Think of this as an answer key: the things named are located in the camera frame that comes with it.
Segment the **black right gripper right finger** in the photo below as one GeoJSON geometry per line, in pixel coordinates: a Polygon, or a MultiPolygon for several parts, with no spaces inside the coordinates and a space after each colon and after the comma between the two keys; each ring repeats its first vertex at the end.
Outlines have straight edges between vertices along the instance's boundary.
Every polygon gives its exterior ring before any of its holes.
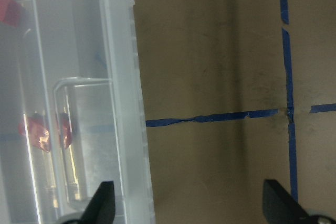
{"type": "Polygon", "coordinates": [[[275,179],[266,179],[262,189],[263,215],[269,224],[335,223],[324,215],[310,215],[275,179]]]}

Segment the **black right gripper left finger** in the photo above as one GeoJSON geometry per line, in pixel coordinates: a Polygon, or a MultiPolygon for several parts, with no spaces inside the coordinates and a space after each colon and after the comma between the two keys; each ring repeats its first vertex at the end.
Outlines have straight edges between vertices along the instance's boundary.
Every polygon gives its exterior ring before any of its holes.
{"type": "Polygon", "coordinates": [[[116,216],[114,182],[102,182],[78,223],[112,224],[116,216]]]}

